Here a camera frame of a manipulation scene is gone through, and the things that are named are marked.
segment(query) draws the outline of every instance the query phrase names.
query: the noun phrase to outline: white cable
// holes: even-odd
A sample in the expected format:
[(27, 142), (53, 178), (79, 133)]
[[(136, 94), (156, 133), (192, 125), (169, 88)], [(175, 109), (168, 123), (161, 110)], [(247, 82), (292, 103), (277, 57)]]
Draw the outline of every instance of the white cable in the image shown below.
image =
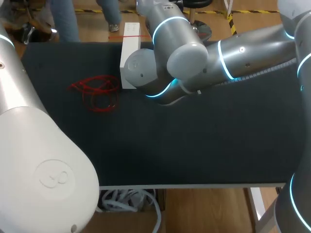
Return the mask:
[(162, 218), (160, 206), (152, 194), (150, 194), (149, 192), (147, 192), (146, 190), (143, 190), (143, 189), (141, 189), (140, 192), (145, 194), (146, 196), (150, 197), (151, 200), (153, 200), (153, 202), (155, 204), (155, 211), (156, 211), (156, 215), (157, 215), (157, 220), (156, 220), (156, 224), (155, 224), (155, 227), (154, 227), (154, 230), (152, 231), (152, 233), (157, 233), (159, 228), (160, 228), (161, 218)]
[[(103, 211), (109, 212), (124, 212), (124, 211), (131, 211), (137, 212), (140, 211), (143, 207), (143, 204), (146, 198), (150, 198), (151, 202), (149, 205), (154, 204), (155, 210), (157, 214), (157, 220), (152, 233), (157, 233), (160, 225), (161, 225), (161, 210), (159, 204), (156, 201), (156, 190), (153, 189), (154, 194), (147, 192), (143, 189), (125, 189), (125, 190), (108, 190), (104, 193), (102, 197), (102, 205), (104, 210), (100, 209), (99, 207), (96, 208), (96, 211), (102, 213)], [(134, 197), (139, 197), (139, 201), (133, 203), (133, 206), (129, 204), (129, 201)]]

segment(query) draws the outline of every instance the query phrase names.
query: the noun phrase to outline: caution tape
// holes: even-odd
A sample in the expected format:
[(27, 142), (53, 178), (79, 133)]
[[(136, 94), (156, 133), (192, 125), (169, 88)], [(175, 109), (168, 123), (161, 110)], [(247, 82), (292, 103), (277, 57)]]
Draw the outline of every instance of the caution tape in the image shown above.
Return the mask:
[[(34, 12), (41, 11), (42, 8), (32, 8), (31, 10)], [(25, 8), (15, 8), (15, 11), (26, 11)], [(102, 13), (102, 10), (89, 10), (89, 9), (75, 9), (77, 13)], [(135, 10), (125, 10), (120, 11), (122, 14), (137, 14)], [(242, 13), (242, 14), (271, 14), (271, 13), (279, 13), (279, 11), (266, 11), (266, 10), (239, 10), (239, 11), (231, 11), (231, 13)], [(225, 14), (225, 11), (198, 11), (196, 14)]]
[[(184, 11), (184, 14), (190, 14), (190, 11)], [(225, 11), (198, 11), (196, 14), (225, 14)]]
[(229, 15), (228, 22), (229, 22), (229, 26), (230, 26), (232, 35), (236, 35), (237, 34), (237, 30), (236, 30), (236, 28), (234, 26), (234, 23), (233, 23), (232, 14)]
[(265, 10), (248, 10), (248, 11), (231, 11), (231, 13), (243, 13), (243, 14), (271, 14), (271, 13), (279, 13), (280, 11), (265, 11)]

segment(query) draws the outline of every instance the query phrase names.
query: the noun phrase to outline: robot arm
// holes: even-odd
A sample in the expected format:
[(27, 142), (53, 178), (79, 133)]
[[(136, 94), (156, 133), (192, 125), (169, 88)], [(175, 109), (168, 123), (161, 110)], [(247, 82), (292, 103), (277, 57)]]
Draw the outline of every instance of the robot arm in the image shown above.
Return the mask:
[(129, 83), (160, 104), (172, 104), (210, 85), (295, 58), (294, 40), (282, 25), (232, 36), (205, 47), (178, 7), (159, 3), (146, 25), (154, 50), (138, 50), (125, 63)]
[[(282, 233), (309, 233), (311, 1), (279, 0), (278, 7), (283, 25), (235, 35), (209, 45), (204, 52), (201, 50), (202, 44), (200, 50), (196, 50), (196, 46), (191, 47), (193, 43), (200, 43), (198, 36), (175, 10), (177, 7), (168, 2), (159, 3), (148, 12), (146, 20), (154, 51), (138, 50), (133, 53), (125, 63), (126, 78), (148, 98), (168, 105), (210, 85), (239, 82), (245, 79), (245, 75), (270, 72), (270, 67), (296, 57), (297, 77), (301, 82), (300, 90), (308, 119), (308, 138), (298, 171), (284, 186), (276, 201), (275, 217)], [(178, 52), (185, 45), (188, 50)]]
[(2, 25), (0, 48), (0, 232), (78, 233), (97, 206), (96, 171), (47, 114)]
[[(206, 48), (176, 5), (156, 4), (146, 23), (154, 50), (129, 57), (127, 79), (148, 98), (172, 104), (207, 86), (241, 81), (297, 57), (310, 117), (311, 3), (280, 0), (279, 8), (283, 26), (236, 35)], [(80, 232), (97, 205), (96, 171), (46, 113), (2, 26), (0, 48), (0, 232)], [(282, 232), (311, 231), (310, 149), (308, 144), (301, 167), (276, 202)]]

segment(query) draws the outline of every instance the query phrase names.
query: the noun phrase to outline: black tabletop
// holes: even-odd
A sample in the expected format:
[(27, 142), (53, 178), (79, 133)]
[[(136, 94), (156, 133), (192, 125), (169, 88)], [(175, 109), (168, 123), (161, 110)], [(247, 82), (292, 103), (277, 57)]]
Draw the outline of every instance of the black tabletop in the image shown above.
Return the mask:
[(67, 87), (119, 77), (120, 56), (121, 43), (34, 43), (22, 58), (50, 116), (90, 158), (101, 186), (282, 183), (296, 170), (305, 141), (296, 65), (169, 107), (123, 90), (114, 111), (89, 111)]

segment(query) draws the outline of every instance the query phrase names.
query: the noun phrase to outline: white box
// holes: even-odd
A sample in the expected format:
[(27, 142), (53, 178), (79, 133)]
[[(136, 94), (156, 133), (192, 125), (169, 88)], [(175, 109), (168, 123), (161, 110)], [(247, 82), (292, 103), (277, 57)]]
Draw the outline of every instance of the white box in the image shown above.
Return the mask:
[(135, 89), (126, 79), (124, 75), (124, 64), (127, 58), (135, 51), (140, 49), (140, 36), (126, 37), (140, 35), (139, 23), (125, 23), (124, 38), (122, 44), (122, 53), (120, 61), (120, 74), (123, 89)]

